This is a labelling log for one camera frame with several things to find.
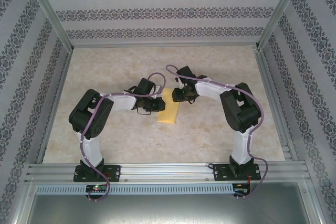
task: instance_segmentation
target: wall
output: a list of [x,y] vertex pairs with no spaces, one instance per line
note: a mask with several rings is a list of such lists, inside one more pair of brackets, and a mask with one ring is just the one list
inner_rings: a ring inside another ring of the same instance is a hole
[[291,0],[264,54],[301,160],[336,223],[336,0]]
[[72,43],[257,42],[279,0],[50,0]]
[[0,223],[34,163],[68,54],[37,0],[0,0]]

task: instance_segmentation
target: enclosure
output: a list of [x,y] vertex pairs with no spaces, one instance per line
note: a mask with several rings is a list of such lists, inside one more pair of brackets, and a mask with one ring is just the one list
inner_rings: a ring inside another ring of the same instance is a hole
[[[336,223],[336,0],[0,1],[0,223]],[[175,124],[111,114],[101,152],[120,181],[103,207],[87,202],[71,110],[88,89],[120,92],[152,72],[176,88],[168,64],[250,86],[265,110],[259,192],[223,195],[235,183],[208,165],[229,162],[232,130],[199,97]]]

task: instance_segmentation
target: white robotic arm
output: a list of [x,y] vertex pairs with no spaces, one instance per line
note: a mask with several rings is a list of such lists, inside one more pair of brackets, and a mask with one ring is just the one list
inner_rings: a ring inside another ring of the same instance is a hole
[[[195,89],[200,97],[210,97],[218,102],[221,102],[220,95],[226,91],[230,91],[229,88],[224,88],[208,82],[197,82],[195,84]],[[233,132],[234,147],[231,157],[239,164],[246,164],[251,160],[250,155],[247,153],[247,138],[253,127],[248,128],[244,133],[240,131]],[[250,144],[252,144],[253,133],[251,135]]]
[[[102,170],[104,166],[103,157],[100,153],[99,134],[103,130],[110,112],[138,110],[139,108],[149,113],[162,111],[165,109],[165,103],[162,98],[151,95],[155,90],[160,89],[160,86],[155,86],[155,83],[143,78],[138,86],[133,86],[123,93],[115,93],[106,97],[105,94],[90,89],[84,94],[71,112],[69,122],[72,124],[73,130],[77,132],[79,141],[83,141],[82,148],[85,157],[82,156],[80,163],[89,176],[96,176],[97,174],[94,173],[87,161],[98,170]],[[96,108],[102,97],[105,97],[105,99]],[[82,133],[92,116],[90,109],[97,111],[84,138],[82,138]]]
[[[179,69],[177,74],[196,78],[188,66]],[[253,139],[251,131],[261,117],[260,109],[250,97],[242,92],[214,84],[206,76],[197,78],[201,81],[178,77],[177,81],[180,83],[180,87],[174,89],[173,101],[193,103],[198,96],[205,96],[222,103],[226,120],[234,130],[234,148],[230,156],[230,169],[238,176],[253,164],[253,159],[248,153],[248,145],[251,145]],[[252,94],[245,83],[240,83],[235,87]]]
[[[135,106],[135,102],[137,99],[135,97],[131,97],[128,95],[113,95],[107,97],[107,99],[113,102],[113,106],[111,112],[121,111],[121,110],[132,110]],[[81,133],[77,132],[77,137],[79,141],[81,140]],[[90,161],[90,163],[97,167],[103,160],[103,156],[100,153],[100,136],[92,137],[87,139],[86,137],[83,140],[83,149],[86,154],[86,158]],[[84,164],[89,166],[86,160],[82,157],[81,159]]]

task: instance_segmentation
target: marble floor surface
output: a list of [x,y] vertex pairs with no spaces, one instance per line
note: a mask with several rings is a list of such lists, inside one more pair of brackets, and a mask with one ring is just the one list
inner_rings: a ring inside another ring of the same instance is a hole
[[[165,74],[167,87],[178,87],[165,70],[167,64],[188,65],[197,76],[204,74],[223,83],[247,83],[265,110],[252,152],[269,161],[285,160],[252,47],[133,47],[74,50],[44,163],[79,162],[79,141],[68,116],[88,89],[120,92],[156,71]],[[162,83],[160,76],[152,80]],[[180,103],[175,124],[156,119],[157,113],[111,113],[100,134],[105,162],[228,162],[233,135],[219,102],[199,97],[192,105]]]

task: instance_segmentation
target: yellow block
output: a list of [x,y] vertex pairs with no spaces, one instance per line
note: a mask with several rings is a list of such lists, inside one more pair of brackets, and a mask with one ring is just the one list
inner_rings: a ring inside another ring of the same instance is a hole
[[164,88],[162,99],[166,103],[164,111],[160,111],[157,117],[160,123],[175,123],[179,102],[173,102],[173,89]]

